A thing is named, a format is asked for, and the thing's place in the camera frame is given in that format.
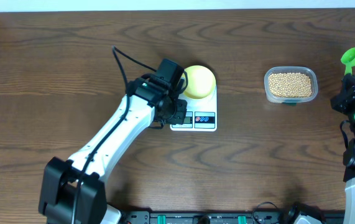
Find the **clear plastic container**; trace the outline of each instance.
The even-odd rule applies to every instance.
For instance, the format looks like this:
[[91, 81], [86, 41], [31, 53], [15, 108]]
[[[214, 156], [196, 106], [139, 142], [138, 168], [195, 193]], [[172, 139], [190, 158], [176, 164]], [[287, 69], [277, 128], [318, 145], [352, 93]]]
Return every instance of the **clear plastic container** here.
[[[313, 93], [309, 97], [300, 97], [300, 98], [285, 98], [274, 96], [270, 91], [269, 86], [269, 76], [273, 73], [288, 73], [288, 72], [300, 72], [302, 74], [310, 77], [311, 80], [311, 92]], [[318, 84], [316, 82], [315, 73], [306, 67], [294, 67], [294, 66], [284, 66], [284, 67], [274, 67], [271, 68], [264, 76], [264, 88], [267, 99], [273, 103], [304, 103], [314, 100], [315, 96], [318, 94]]]

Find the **wood grain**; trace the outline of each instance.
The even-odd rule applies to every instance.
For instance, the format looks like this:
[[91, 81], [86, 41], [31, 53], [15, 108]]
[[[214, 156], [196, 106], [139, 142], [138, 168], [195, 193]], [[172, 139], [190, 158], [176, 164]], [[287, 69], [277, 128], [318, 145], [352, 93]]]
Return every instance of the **wood grain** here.
[[[124, 90], [111, 53], [157, 67], [206, 65], [218, 130], [145, 130], [116, 167], [117, 208], [250, 210], [299, 200], [344, 209], [344, 144], [330, 108], [355, 46], [355, 9], [0, 13], [0, 223], [43, 223], [43, 168], [67, 159], [114, 113]], [[145, 69], [122, 61], [129, 79]], [[264, 74], [311, 68], [316, 99], [270, 103]]]

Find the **white wall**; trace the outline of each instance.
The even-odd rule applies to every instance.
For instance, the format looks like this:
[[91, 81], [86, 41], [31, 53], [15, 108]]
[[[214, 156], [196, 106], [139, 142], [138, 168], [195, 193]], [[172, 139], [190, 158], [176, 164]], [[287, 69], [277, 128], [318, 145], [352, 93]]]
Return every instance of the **white wall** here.
[[0, 0], [0, 12], [355, 7], [355, 0]]

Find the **beans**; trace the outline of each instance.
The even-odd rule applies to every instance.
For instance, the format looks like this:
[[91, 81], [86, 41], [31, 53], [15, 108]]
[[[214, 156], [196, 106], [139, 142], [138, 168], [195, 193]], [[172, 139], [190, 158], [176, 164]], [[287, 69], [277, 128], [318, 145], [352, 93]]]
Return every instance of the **beans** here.
[[313, 94], [310, 77], [302, 73], [273, 73], [269, 76], [269, 88], [278, 97], [304, 98]]

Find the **white scale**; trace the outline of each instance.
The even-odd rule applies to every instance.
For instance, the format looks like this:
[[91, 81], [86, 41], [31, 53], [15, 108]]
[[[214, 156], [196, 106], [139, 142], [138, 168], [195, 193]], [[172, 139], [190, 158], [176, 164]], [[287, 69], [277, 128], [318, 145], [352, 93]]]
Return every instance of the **white scale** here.
[[180, 94], [179, 99], [187, 101], [187, 113], [183, 124], [170, 125], [173, 131], [215, 131], [217, 129], [217, 86], [213, 93], [202, 99], [191, 99]]

